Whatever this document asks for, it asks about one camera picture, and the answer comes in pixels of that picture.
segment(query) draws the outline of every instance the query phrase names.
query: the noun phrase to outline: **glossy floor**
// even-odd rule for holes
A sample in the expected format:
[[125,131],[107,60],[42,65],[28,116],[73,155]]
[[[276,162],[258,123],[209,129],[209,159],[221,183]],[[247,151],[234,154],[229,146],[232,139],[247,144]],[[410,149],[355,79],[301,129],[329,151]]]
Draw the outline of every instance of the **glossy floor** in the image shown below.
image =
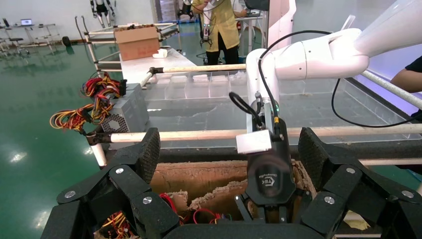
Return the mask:
[[[184,30],[184,52],[201,64],[195,57],[203,52],[196,27],[188,25]],[[56,55],[48,48],[39,48],[31,49],[26,59],[0,60],[1,238],[39,238],[52,207],[57,205],[56,196],[98,171],[81,135],[53,129],[48,123],[54,112],[90,102],[80,97],[79,89],[95,70],[83,46],[73,46],[69,52],[62,46],[58,49]],[[99,48],[104,55],[114,50],[112,46]],[[389,168],[383,172],[416,185],[405,171]]]

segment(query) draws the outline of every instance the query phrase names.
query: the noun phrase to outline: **red wire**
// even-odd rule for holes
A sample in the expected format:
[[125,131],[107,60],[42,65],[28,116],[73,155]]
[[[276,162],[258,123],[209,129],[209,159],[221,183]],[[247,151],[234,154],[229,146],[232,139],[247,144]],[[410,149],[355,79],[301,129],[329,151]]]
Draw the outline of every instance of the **red wire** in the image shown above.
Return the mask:
[[197,220],[196,220],[196,218],[195,218],[195,216],[196,216],[197,212],[207,212],[207,213],[209,213],[209,214],[213,215],[213,216],[216,218],[216,215],[215,215],[213,212],[211,212],[210,210],[208,210],[208,209],[206,209],[206,208],[199,208],[198,210],[196,210],[196,211],[194,212],[194,216],[193,216],[193,218],[194,218],[194,223],[195,223],[195,224],[198,224],[198,222],[197,222]]
[[160,194],[160,198],[164,199],[167,202],[167,204],[169,204],[173,212],[177,213],[176,206],[174,205],[173,200],[170,198],[170,196],[167,195],[167,193]]

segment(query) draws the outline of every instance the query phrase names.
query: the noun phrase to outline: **wooden rod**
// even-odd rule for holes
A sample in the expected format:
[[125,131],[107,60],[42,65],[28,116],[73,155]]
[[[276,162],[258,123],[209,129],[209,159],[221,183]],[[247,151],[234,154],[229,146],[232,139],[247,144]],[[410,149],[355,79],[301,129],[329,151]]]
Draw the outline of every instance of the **wooden rod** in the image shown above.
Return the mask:
[[175,72],[192,72],[192,71],[232,71],[232,70],[244,70],[246,64],[234,64],[234,65],[215,65],[215,66],[187,66],[187,67],[164,67],[164,73],[175,73]]
[[[364,128],[360,126],[312,127],[315,134],[323,136],[379,135],[422,133],[422,124],[403,124],[388,128]],[[302,128],[288,128],[289,137],[299,137]],[[161,141],[233,139],[246,133],[245,129],[160,132]],[[112,142],[140,142],[145,133],[112,133]]]

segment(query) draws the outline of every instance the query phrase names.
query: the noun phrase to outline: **laptop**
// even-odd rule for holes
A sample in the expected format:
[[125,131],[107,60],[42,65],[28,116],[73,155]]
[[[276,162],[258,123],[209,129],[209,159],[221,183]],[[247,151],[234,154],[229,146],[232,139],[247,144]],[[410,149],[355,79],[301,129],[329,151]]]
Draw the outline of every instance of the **laptop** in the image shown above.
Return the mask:
[[21,26],[31,26],[32,25],[32,19],[21,19],[20,25]]
[[246,17],[257,17],[261,15],[260,10],[250,10],[246,13]]

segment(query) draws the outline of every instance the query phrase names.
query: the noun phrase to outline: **workbench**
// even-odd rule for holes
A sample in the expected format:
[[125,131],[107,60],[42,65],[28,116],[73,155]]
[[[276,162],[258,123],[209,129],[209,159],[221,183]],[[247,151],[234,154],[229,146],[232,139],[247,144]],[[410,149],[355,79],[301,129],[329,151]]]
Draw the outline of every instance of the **workbench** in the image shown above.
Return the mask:
[[122,61],[121,55],[120,64],[123,78],[127,80],[128,84],[140,83],[145,78],[150,67],[185,67],[196,66],[192,61],[188,60],[175,49],[168,50],[166,58],[146,57],[130,61]]

